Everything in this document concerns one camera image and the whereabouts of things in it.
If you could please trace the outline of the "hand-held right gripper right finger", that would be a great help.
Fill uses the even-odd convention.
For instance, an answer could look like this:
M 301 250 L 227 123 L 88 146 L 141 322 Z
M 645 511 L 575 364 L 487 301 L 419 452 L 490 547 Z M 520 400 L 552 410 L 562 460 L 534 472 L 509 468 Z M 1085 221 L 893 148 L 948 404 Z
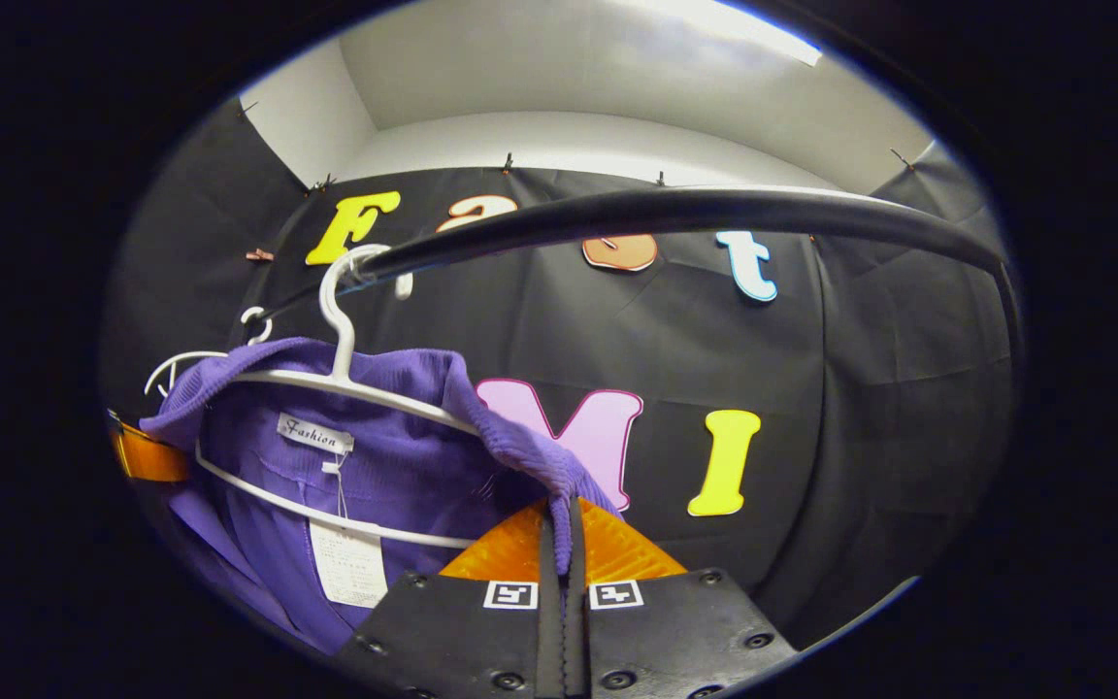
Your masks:
M 571 525 L 574 698 L 728 698 L 798 663 L 728 572 L 688 570 L 580 497 Z

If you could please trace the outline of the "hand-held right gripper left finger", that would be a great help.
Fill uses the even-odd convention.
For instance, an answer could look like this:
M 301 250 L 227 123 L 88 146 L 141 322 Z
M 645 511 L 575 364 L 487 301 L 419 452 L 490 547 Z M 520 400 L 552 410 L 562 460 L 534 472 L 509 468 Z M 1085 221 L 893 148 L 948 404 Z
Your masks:
M 407 572 L 337 653 L 378 698 L 558 698 L 562 620 L 544 501 L 439 574 Z

